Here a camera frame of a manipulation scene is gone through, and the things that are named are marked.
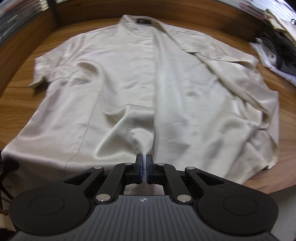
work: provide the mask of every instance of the shirt collar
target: shirt collar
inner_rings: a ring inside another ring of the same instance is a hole
[[[136,23],[137,19],[146,19],[150,20],[151,26],[161,27],[178,45],[180,48],[188,53],[196,53],[196,50],[190,46],[189,43],[184,40],[176,30],[173,29],[173,26],[165,24],[155,18],[147,16],[132,16],[132,15],[123,15],[119,21],[119,24],[124,25],[129,31],[142,35],[142,36],[151,36],[151,33],[145,31],[143,28],[140,28],[139,24]]]

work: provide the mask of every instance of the logo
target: logo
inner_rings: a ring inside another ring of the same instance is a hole
[[[140,200],[141,202],[146,202],[146,201],[148,201],[148,199],[147,199],[146,197],[141,197],[139,200]]]

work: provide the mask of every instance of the shirt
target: shirt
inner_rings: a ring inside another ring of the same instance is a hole
[[[257,62],[204,33],[124,15],[36,59],[32,86],[46,80],[46,96],[2,158],[20,163],[22,189],[149,153],[243,183],[278,155],[278,93]]]

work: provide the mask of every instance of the shirt label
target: shirt label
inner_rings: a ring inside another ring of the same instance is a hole
[[[143,18],[138,18],[137,23],[140,24],[151,24],[151,21],[149,19],[143,19]]]

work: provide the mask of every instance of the seam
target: seam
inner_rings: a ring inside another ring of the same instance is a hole
[[[239,102],[239,101],[237,100],[239,97],[238,97],[238,96],[235,96],[234,98],[236,99],[235,102],[236,102],[237,107],[238,107],[238,109],[239,109],[240,115],[241,115],[245,120],[247,120],[247,118],[246,118],[245,115],[244,115],[244,111],[243,111],[243,108],[242,108],[241,102]]]
[[[202,54],[199,53],[199,52],[196,52],[195,54],[198,54],[198,55],[201,55],[202,57],[204,57],[204,58],[205,58],[204,61],[215,60],[215,61],[224,62],[224,63],[237,63],[237,62],[239,62],[239,61],[241,61],[241,62],[247,62],[247,61],[239,60],[239,59],[238,59],[237,61],[226,61],[226,60],[220,60],[220,59],[208,58],[207,56],[202,55]]]
[[[122,46],[122,45],[125,45],[125,44],[141,42],[141,41],[147,41],[147,40],[153,40],[153,38],[149,38],[149,39],[145,38],[145,39],[134,40],[134,41],[130,41],[130,42],[123,42],[123,43],[119,43],[119,44],[116,44],[116,45],[112,45],[112,46],[108,46],[108,47],[102,47],[102,48],[98,48],[98,49],[82,49],[80,51],[83,52],[83,51],[105,50],[105,49],[113,48],[114,46],[118,47],[118,46]]]
[[[68,165],[68,162],[69,162],[70,160],[72,160],[72,159],[78,154],[78,152],[79,152],[80,149],[81,149],[81,146],[82,146],[82,144],[83,144],[83,141],[84,141],[85,136],[86,136],[86,133],[87,133],[87,130],[88,130],[88,128],[89,128],[89,124],[90,124],[91,119],[92,119],[92,116],[93,116],[93,114],[94,114],[94,110],[95,110],[95,108],[96,108],[96,106],[97,106],[97,104],[98,104],[98,100],[99,100],[99,93],[98,93],[98,96],[97,96],[97,98],[96,98],[96,103],[95,103],[95,105],[94,105],[94,107],[93,107],[93,110],[92,110],[92,112],[91,112],[91,116],[90,116],[90,118],[89,118],[89,121],[88,121],[88,123],[87,123],[87,127],[86,127],[86,129],[85,129],[85,133],[84,133],[84,136],[83,136],[83,138],[82,138],[82,141],[81,141],[81,144],[80,144],[80,146],[79,146],[79,149],[78,149],[78,151],[76,152],[76,154],[73,155],[72,157],[70,157],[69,160],[68,160],[67,163],[66,163],[66,166],[65,166],[65,175],[66,175],[66,176],[67,176],[67,165]]]
[[[183,34],[192,34],[192,35],[197,35],[197,36],[208,36],[207,34],[194,34],[194,33],[186,33],[186,32],[182,32],[182,31],[177,31],[177,30],[175,30],[176,32],[179,32],[179,33],[183,33]]]
[[[67,76],[67,77],[58,77],[58,78],[56,78],[56,79],[54,79],[54,80],[49,80],[48,82],[49,83],[52,83],[52,82],[54,82],[55,80],[58,80],[58,79],[67,79],[67,78],[69,78],[69,77],[71,77],[73,74],[75,74],[75,73],[77,73],[78,71],[81,71],[81,69],[78,69],[78,70],[76,70],[76,71],[74,71],[72,74],[70,74],[69,76]]]
[[[129,121],[128,121],[128,124],[129,124],[129,133],[130,133],[130,136],[131,136],[131,142],[132,142],[132,144],[133,144],[133,147],[134,147],[135,151],[137,152],[136,145],[135,145],[135,143],[134,143],[134,141],[133,141],[133,134],[132,134],[132,132],[131,132],[131,130],[132,130],[132,128],[133,128],[131,115],[132,115],[132,112],[131,112],[131,114],[130,114]]]
[[[82,33],[82,34],[90,34],[90,33],[95,33],[95,32],[99,32],[99,31],[104,31],[104,30],[109,30],[109,29],[114,29],[117,27],[117,24],[115,25],[111,25],[109,27],[103,27],[103,28],[99,28],[99,29],[95,29],[86,33]]]

